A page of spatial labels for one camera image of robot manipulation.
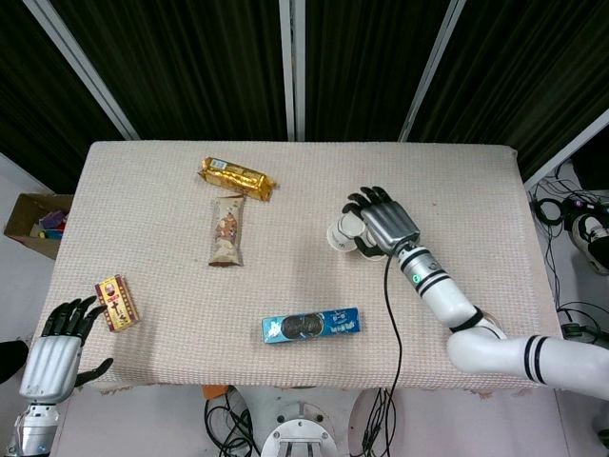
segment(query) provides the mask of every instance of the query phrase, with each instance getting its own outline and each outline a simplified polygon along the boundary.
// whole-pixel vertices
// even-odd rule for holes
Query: gold snack package
[[[239,244],[241,219],[244,209],[243,195],[218,197],[213,201],[213,226],[209,264],[213,267],[242,265]]]
[[[210,184],[221,188],[244,192],[247,196],[263,202],[270,200],[275,181],[259,171],[230,164],[224,160],[207,157],[199,172]]]
[[[106,307],[104,315],[110,331],[121,331],[137,324],[140,315],[120,274],[95,285],[99,303]]]

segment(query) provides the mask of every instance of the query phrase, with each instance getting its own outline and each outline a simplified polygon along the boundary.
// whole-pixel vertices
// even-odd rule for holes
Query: chocolate bar wrapper
[[[360,315],[357,308],[333,309],[263,319],[263,341],[265,343],[284,343],[359,331]]]
[[[120,274],[96,284],[95,291],[99,303],[106,307],[104,315],[110,331],[121,331],[140,321],[125,279]]]
[[[210,184],[237,190],[264,202],[270,200],[270,195],[276,186],[275,181],[259,171],[213,157],[207,157],[203,161],[199,174]]]
[[[213,226],[209,264],[214,267],[242,265],[239,244],[245,197],[218,197],[213,202]]]

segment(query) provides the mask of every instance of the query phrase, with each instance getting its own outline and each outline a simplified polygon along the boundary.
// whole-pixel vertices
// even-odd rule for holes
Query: white tablecloth
[[[230,195],[198,175],[215,156],[280,187],[246,199],[243,267],[207,265],[211,200]],[[465,294],[511,335],[560,335],[516,153],[507,147],[394,143],[115,142],[91,147],[45,305],[50,311],[123,274],[142,322],[95,324],[81,369],[106,357],[101,388],[233,384],[390,386],[398,346],[383,301],[383,263],[325,239],[346,196],[382,186],[403,204]],[[403,338],[399,385],[493,389],[521,379],[470,375],[446,356],[449,331],[402,277],[389,277]],[[261,319],[357,307],[362,332],[266,345]]]

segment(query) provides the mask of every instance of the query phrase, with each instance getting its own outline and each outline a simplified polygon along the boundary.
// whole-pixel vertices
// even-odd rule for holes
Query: black robot finger
[[[379,196],[379,198],[381,199],[381,201],[383,203],[389,203],[389,202],[393,201],[393,200],[391,200],[391,197],[389,196],[389,194],[387,192],[385,192],[383,188],[379,188],[378,186],[373,186],[372,189],[377,193],[377,195]]]
[[[374,190],[371,188],[360,188],[360,190],[365,194],[366,197],[370,199],[372,205],[377,203],[382,203],[381,197],[379,197]]]
[[[366,257],[377,257],[379,255],[384,255],[381,248],[378,246],[368,246],[359,236],[353,238],[353,241],[355,241],[355,246],[357,246],[358,250]]]
[[[56,309],[50,312],[49,317],[47,318],[47,322],[45,323],[44,328],[42,329],[42,333],[40,336],[49,336],[51,331],[53,330],[53,324],[55,323],[55,319],[61,312],[62,306],[67,305],[67,303],[63,303],[58,306]]]
[[[360,219],[362,219],[362,209],[358,205],[356,205],[355,203],[347,203],[343,207],[343,214],[347,214],[350,211],[353,214],[355,214],[356,216],[358,216]]]
[[[81,385],[83,385],[85,383],[89,383],[91,381],[96,380],[97,378],[102,376],[104,373],[106,373],[106,371],[108,371],[108,368],[110,368],[110,366],[112,365],[112,362],[114,362],[114,359],[107,358],[104,362],[101,363],[101,365],[98,368],[94,368],[91,371],[85,371],[83,373],[78,373],[76,375],[76,383],[74,384],[74,387],[80,387]]]
[[[83,322],[85,318],[85,314],[87,314],[87,309],[93,303],[97,301],[97,297],[95,295],[90,296],[83,300],[77,307],[76,310],[72,313],[72,316],[69,320],[68,328],[66,329],[66,335],[72,336],[75,335],[78,331],[78,326]]]
[[[366,209],[370,206],[370,202],[367,201],[362,195],[360,195],[359,193],[352,193],[351,195],[349,195],[348,197],[349,200],[357,203],[358,205],[360,205],[360,207],[362,209]]]
[[[88,312],[87,317],[83,319],[80,325],[76,329],[76,336],[78,336],[82,341],[80,346],[84,345],[87,341],[88,334],[91,332],[93,328],[93,324],[95,323],[95,319],[102,312],[106,310],[106,307],[97,307]]]
[[[53,329],[51,331],[53,335],[66,334],[69,325],[69,318],[79,304],[80,298],[77,298],[76,300],[73,300],[70,303],[64,303],[61,306],[59,314],[57,314],[55,322],[53,323]]]

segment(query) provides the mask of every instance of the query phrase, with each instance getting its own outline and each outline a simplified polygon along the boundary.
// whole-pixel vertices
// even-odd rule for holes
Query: cardboard box
[[[17,197],[10,219],[4,228],[4,234],[54,260],[57,257],[61,240],[34,238],[29,236],[29,233],[33,225],[50,212],[62,210],[68,213],[73,197],[73,195],[22,193]]]

